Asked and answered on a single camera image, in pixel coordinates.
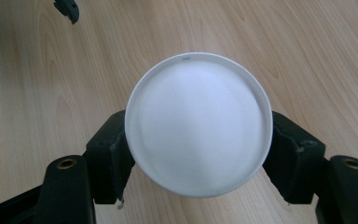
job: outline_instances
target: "white plastic lid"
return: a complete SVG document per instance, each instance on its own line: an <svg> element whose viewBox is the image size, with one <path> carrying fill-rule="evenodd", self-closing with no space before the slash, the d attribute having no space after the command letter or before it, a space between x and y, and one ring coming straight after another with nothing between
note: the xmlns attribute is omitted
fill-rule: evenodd
<svg viewBox="0 0 358 224"><path fill-rule="evenodd" d="M272 113L257 80L210 53L150 69L127 105L125 132L139 167L165 189L213 197L248 181L269 153Z"/></svg>

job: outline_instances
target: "wooden floor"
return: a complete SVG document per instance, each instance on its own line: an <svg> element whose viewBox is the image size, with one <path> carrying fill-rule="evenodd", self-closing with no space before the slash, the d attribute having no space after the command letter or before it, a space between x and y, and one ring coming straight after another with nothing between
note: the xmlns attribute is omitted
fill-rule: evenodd
<svg viewBox="0 0 358 224"><path fill-rule="evenodd" d="M0 0L0 203L40 185L48 164L82 154L153 65L207 51L245 66L274 110L358 158L358 0ZM264 170L212 199L169 193L135 166L126 205L98 223L317 223Z"/></svg>

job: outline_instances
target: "black mount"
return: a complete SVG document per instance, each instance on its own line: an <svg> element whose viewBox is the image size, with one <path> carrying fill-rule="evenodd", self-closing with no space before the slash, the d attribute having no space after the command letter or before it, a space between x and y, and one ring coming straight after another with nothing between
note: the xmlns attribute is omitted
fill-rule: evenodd
<svg viewBox="0 0 358 224"><path fill-rule="evenodd" d="M87 143L83 156L52 162L42 186L0 204L0 223L95 223L94 204L124 202L135 164L124 133L125 111L109 118ZM324 158L325 145L273 112L273 137L263 164L288 203L319 201L320 224L358 224L358 160Z"/></svg>

